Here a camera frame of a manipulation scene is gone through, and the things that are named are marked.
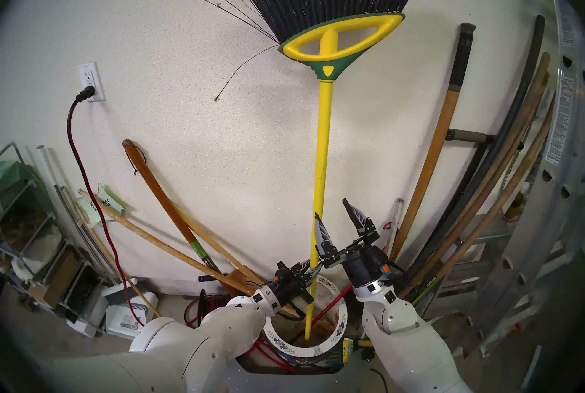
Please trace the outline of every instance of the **white wall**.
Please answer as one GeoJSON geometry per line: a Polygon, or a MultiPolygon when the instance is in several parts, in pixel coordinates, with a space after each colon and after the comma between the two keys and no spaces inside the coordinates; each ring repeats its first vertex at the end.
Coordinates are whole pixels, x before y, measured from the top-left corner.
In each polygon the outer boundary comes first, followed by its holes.
{"type": "MultiPolygon", "coordinates": [[[[343,197],[376,224],[397,197],[409,200],[461,22],[477,30],[452,127],[497,130],[539,12],[556,64],[552,0],[410,0],[404,12],[402,25],[335,85],[324,221],[339,247],[355,237],[343,197]]],[[[200,0],[12,0],[0,19],[0,144],[15,140],[38,164],[35,147],[44,143],[69,187],[81,187],[65,121],[80,90],[75,65],[97,61],[108,100],[81,104],[73,124],[92,184],[108,185],[133,221],[195,256],[133,176],[122,149],[131,138],[171,199],[269,275],[277,261],[309,255],[318,83],[308,67],[270,50],[212,99],[238,65],[269,45],[200,0]]],[[[470,155],[463,143],[445,146],[407,244],[426,239],[470,155]]],[[[129,273],[197,288],[191,267],[110,227],[129,273]]]]}

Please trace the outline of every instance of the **yellow broom handle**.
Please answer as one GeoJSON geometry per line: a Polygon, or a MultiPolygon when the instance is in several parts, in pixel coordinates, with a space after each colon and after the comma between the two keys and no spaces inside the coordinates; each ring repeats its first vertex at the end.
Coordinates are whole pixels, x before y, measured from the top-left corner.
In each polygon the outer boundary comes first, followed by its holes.
{"type": "MultiPolygon", "coordinates": [[[[311,267],[317,267],[319,256],[315,246],[315,212],[323,216],[323,200],[325,198],[325,176],[327,174],[327,151],[329,148],[329,124],[331,122],[331,99],[333,96],[333,83],[321,82],[319,86],[319,123],[317,126],[317,159],[315,163],[315,195],[313,197],[313,229],[311,232],[311,267]]],[[[314,297],[317,283],[316,279],[309,288],[309,293],[314,297]]],[[[311,320],[313,305],[306,309],[305,339],[311,336],[311,320]]]]}

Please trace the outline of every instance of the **outlet cover plate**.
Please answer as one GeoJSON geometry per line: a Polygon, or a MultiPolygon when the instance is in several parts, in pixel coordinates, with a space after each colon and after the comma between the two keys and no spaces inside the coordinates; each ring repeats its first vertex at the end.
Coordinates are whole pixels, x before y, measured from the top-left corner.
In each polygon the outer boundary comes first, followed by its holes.
{"type": "Polygon", "coordinates": [[[104,94],[104,88],[102,87],[102,81],[99,78],[98,63],[78,64],[77,72],[81,80],[81,90],[87,86],[93,86],[95,88],[95,94],[87,99],[88,102],[101,102],[106,100],[104,94]]]}

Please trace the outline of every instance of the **wooden pole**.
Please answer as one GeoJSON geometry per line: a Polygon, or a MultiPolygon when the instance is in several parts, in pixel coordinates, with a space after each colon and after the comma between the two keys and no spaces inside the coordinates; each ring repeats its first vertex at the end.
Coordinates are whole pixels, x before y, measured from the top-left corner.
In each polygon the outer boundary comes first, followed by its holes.
{"type": "Polygon", "coordinates": [[[542,95],[546,88],[546,83],[548,83],[550,76],[550,74],[547,71],[549,63],[550,55],[547,52],[544,52],[540,57],[540,62],[538,64],[537,72],[534,75],[534,79],[530,83],[530,88],[528,89],[528,94],[524,100],[524,104],[522,105],[522,108],[520,109],[518,116],[516,117],[516,120],[514,121],[512,128],[510,129],[510,134],[508,138],[506,138],[506,142],[504,143],[500,152],[494,159],[494,163],[491,165],[490,169],[483,177],[479,187],[476,189],[475,193],[467,203],[467,206],[461,213],[460,217],[463,216],[467,212],[467,210],[469,210],[471,203],[483,191],[484,187],[486,186],[486,184],[491,179],[494,172],[502,162],[504,156],[506,155],[508,150],[513,146],[513,143],[515,142],[513,140],[515,140],[516,134],[521,131],[521,127],[523,126],[523,123],[526,120],[526,115],[528,114],[528,112],[533,108],[534,105],[538,106],[538,104],[540,103],[540,100],[542,99],[542,95]]]}
{"type": "MultiPolygon", "coordinates": [[[[78,193],[86,201],[90,201],[91,200],[89,194],[85,190],[79,189],[78,193]]],[[[189,264],[191,267],[194,267],[194,268],[196,268],[198,270],[201,270],[203,273],[206,273],[206,274],[212,276],[213,278],[215,278],[216,280],[219,280],[222,283],[228,284],[232,288],[235,288],[238,291],[243,292],[244,294],[252,295],[256,291],[256,288],[252,288],[252,287],[247,286],[245,284],[240,284],[239,282],[237,282],[237,281],[235,281],[235,280],[233,280],[231,278],[224,277],[221,273],[218,273],[215,270],[210,269],[206,265],[201,264],[201,263],[195,261],[193,258],[188,257],[186,254],[184,254],[184,253],[180,252],[179,250],[171,247],[170,245],[164,243],[162,240],[157,239],[153,235],[151,235],[151,234],[147,233],[146,231],[144,231],[142,228],[139,228],[138,226],[136,226],[135,224],[133,224],[132,222],[129,222],[127,219],[125,219],[124,217],[120,216],[113,209],[111,209],[111,208],[105,206],[104,204],[102,204],[102,202],[99,201],[99,200],[98,200],[98,204],[99,204],[99,207],[101,207],[102,211],[105,214],[108,214],[110,217],[112,217],[116,222],[120,223],[122,226],[125,226],[130,231],[132,231],[133,233],[138,234],[140,237],[142,237],[143,239],[147,240],[151,244],[156,245],[161,250],[164,250],[168,254],[171,254],[172,256],[174,256],[175,258],[180,259],[184,263],[189,264]]]]}
{"type": "Polygon", "coordinates": [[[142,158],[142,155],[140,155],[140,152],[138,151],[138,148],[135,146],[135,144],[131,140],[125,139],[122,142],[122,146],[126,151],[128,158],[130,158],[130,161],[134,164],[134,168],[138,170],[138,172],[144,179],[144,182],[146,182],[146,185],[148,185],[148,188],[156,197],[156,199],[163,207],[165,212],[167,212],[167,215],[171,218],[171,220],[173,221],[177,229],[181,232],[185,240],[189,243],[189,245],[191,245],[193,250],[195,250],[197,256],[199,256],[201,261],[203,261],[203,263],[207,267],[217,272],[220,272],[218,266],[215,265],[215,263],[209,257],[204,248],[201,246],[197,238],[193,235],[193,233],[189,229],[189,226],[181,218],[181,216],[175,209],[175,206],[173,206],[171,200],[168,199],[168,196],[164,192],[163,188],[160,186],[159,182],[156,180],[156,177],[154,177],[154,175],[152,174],[152,171],[150,171],[150,168],[148,168],[148,165],[142,158]]]}
{"type": "Polygon", "coordinates": [[[251,280],[256,284],[266,283],[264,278],[258,276],[253,270],[249,269],[247,266],[238,261],[229,251],[216,242],[215,239],[212,238],[211,235],[199,223],[186,215],[185,212],[183,212],[176,204],[174,204],[174,206],[179,216],[186,222],[189,228],[191,228],[200,238],[206,241],[211,248],[224,255],[236,269],[240,270],[248,278],[248,280],[251,280]]]}
{"type": "Polygon", "coordinates": [[[477,240],[477,238],[481,235],[481,233],[483,233],[485,231],[487,226],[491,223],[491,221],[494,219],[494,217],[498,214],[498,212],[504,206],[506,201],[508,201],[509,197],[512,195],[514,190],[516,190],[516,187],[518,186],[518,184],[520,183],[520,181],[524,177],[524,174],[528,171],[528,169],[532,165],[534,159],[538,155],[538,152],[540,151],[540,147],[542,146],[542,143],[544,142],[544,140],[546,138],[546,134],[548,133],[549,128],[550,128],[550,122],[552,120],[552,112],[553,112],[554,107],[555,107],[555,101],[553,99],[553,101],[550,103],[550,107],[548,109],[548,112],[546,113],[545,120],[543,121],[542,126],[540,126],[540,129],[538,131],[536,138],[534,139],[534,141],[530,145],[530,148],[528,149],[526,156],[524,156],[524,158],[522,159],[522,162],[520,162],[520,165],[518,166],[518,169],[516,170],[516,172],[512,176],[510,182],[508,183],[508,185],[506,185],[504,192],[498,197],[498,199],[492,205],[492,207],[490,208],[488,213],[484,216],[484,218],[481,220],[479,225],[477,225],[475,227],[475,229],[471,232],[471,234],[467,237],[465,242],[463,244],[461,244],[461,246],[457,249],[457,251],[455,251],[454,254],[452,254],[452,256],[445,263],[445,265],[443,267],[441,267],[441,269],[438,271],[438,273],[436,275],[438,279],[443,278],[453,268],[453,266],[461,259],[461,257],[465,254],[465,252],[467,250],[469,250],[470,246],[477,240]]]}
{"type": "Polygon", "coordinates": [[[449,86],[447,87],[447,94],[443,101],[443,107],[441,108],[441,114],[439,114],[439,120],[435,127],[435,133],[433,134],[431,145],[426,153],[425,163],[422,166],[417,186],[415,187],[412,198],[408,203],[408,209],[406,210],[406,214],[404,214],[396,238],[394,241],[387,241],[387,245],[393,242],[392,251],[389,256],[391,261],[396,260],[402,249],[402,245],[404,245],[404,242],[408,237],[408,232],[417,216],[418,209],[421,207],[422,199],[425,197],[426,189],[429,186],[429,182],[431,182],[431,177],[433,171],[435,171],[439,155],[441,155],[441,150],[445,143],[445,136],[449,130],[451,119],[455,112],[455,106],[457,105],[457,99],[459,98],[459,91],[461,91],[463,79],[465,78],[465,71],[467,70],[467,62],[469,61],[475,28],[475,25],[467,23],[461,24],[460,26],[459,42],[457,44],[455,60],[453,61],[449,86]]]}
{"type": "MultiPolygon", "coordinates": [[[[531,89],[532,91],[531,97],[530,99],[525,101],[525,105],[523,105],[523,109],[521,110],[521,116],[523,119],[520,120],[519,122],[520,127],[514,132],[511,131],[509,137],[513,136],[514,138],[512,141],[506,142],[505,144],[509,146],[509,148],[508,151],[504,153],[504,158],[501,159],[499,165],[496,166],[495,172],[490,177],[490,180],[487,181],[487,184],[482,189],[481,193],[479,193],[477,198],[470,203],[467,211],[453,225],[453,228],[446,235],[445,239],[437,248],[433,256],[431,256],[431,258],[421,267],[421,269],[417,272],[415,277],[410,281],[409,285],[403,288],[402,291],[400,291],[399,297],[401,298],[405,297],[406,294],[408,294],[414,286],[416,286],[418,283],[422,281],[425,275],[433,268],[433,266],[446,253],[449,247],[457,240],[459,235],[471,222],[471,219],[473,219],[473,217],[478,212],[480,207],[483,205],[487,197],[490,195],[491,191],[495,187],[496,182],[500,179],[505,168],[508,166],[508,163],[510,162],[511,158],[514,156],[514,153],[518,150],[518,145],[522,140],[522,137],[524,136],[524,132],[526,131],[530,121],[534,116],[534,113],[538,108],[540,98],[542,98],[542,94],[544,93],[546,82],[544,82],[542,78],[541,78],[542,81],[538,81],[537,78],[538,77],[535,77],[535,81],[533,82],[533,84],[536,83],[536,85],[535,88],[531,89]]],[[[545,78],[548,79],[548,73],[545,73],[545,78]]]]}
{"type": "MultiPolygon", "coordinates": [[[[92,236],[94,237],[94,239],[95,239],[95,240],[96,240],[96,241],[99,243],[99,246],[102,248],[102,251],[103,251],[103,252],[106,254],[106,256],[107,256],[107,257],[110,259],[110,261],[111,261],[111,262],[115,263],[115,259],[114,259],[114,257],[112,256],[112,253],[110,253],[110,252],[109,252],[109,250],[106,248],[106,246],[105,246],[105,245],[104,245],[104,243],[102,242],[102,239],[100,239],[100,238],[99,238],[99,236],[98,236],[98,233],[96,233],[96,232],[95,232],[95,229],[93,229],[93,228],[90,228],[90,223],[89,223],[89,221],[87,220],[87,218],[85,217],[85,215],[84,215],[83,211],[82,211],[82,210],[79,208],[79,206],[77,205],[77,203],[76,203],[76,202],[73,202],[73,205],[74,205],[74,207],[75,207],[75,210],[77,211],[77,214],[80,216],[81,220],[82,220],[82,221],[85,223],[85,225],[86,225],[86,226],[89,228],[89,230],[91,231],[91,235],[92,235],[92,236]]],[[[127,283],[130,285],[130,287],[131,287],[132,289],[134,289],[134,292],[135,292],[136,294],[138,294],[138,297],[140,297],[140,298],[141,298],[141,299],[144,301],[144,303],[146,303],[146,306],[148,306],[148,308],[150,308],[150,310],[151,310],[151,311],[154,313],[154,315],[155,315],[157,318],[160,318],[161,316],[160,316],[159,312],[156,310],[156,308],[155,308],[155,307],[154,307],[154,306],[153,306],[153,305],[152,305],[150,302],[148,302],[148,299],[147,299],[147,298],[144,296],[144,294],[142,294],[142,293],[140,292],[140,290],[138,289],[138,287],[136,287],[136,285],[135,285],[133,282],[131,282],[131,281],[127,280],[127,277],[128,277],[128,276],[126,275],[126,272],[124,272],[124,271],[122,270],[122,272],[121,272],[121,273],[122,273],[122,281],[125,281],[125,282],[127,282],[127,283]]]]}

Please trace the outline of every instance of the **yellow plastic broom frame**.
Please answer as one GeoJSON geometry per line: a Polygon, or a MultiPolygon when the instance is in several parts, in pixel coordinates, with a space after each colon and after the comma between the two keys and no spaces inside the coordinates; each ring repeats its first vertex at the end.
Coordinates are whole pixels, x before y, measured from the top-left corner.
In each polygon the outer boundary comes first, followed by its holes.
{"type": "MultiPolygon", "coordinates": [[[[363,52],[390,34],[404,19],[403,14],[363,14],[344,17],[311,27],[292,38],[286,40],[279,47],[281,53],[291,59],[301,61],[317,74],[319,80],[319,121],[317,126],[317,153],[315,162],[315,191],[313,196],[313,216],[318,213],[323,216],[323,202],[325,199],[325,177],[327,174],[327,154],[329,150],[329,127],[331,122],[331,101],[333,97],[333,82],[344,69],[356,60],[363,52]],[[338,50],[339,33],[360,28],[377,28],[374,33],[360,42],[338,50]],[[301,48],[311,42],[319,40],[319,54],[303,53],[301,48]]],[[[315,240],[315,219],[311,234],[311,268],[319,263],[319,256],[315,240]]],[[[314,297],[316,281],[309,293],[314,297]]],[[[305,340],[311,336],[311,320],[314,303],[306,310],[305,340]]]]}

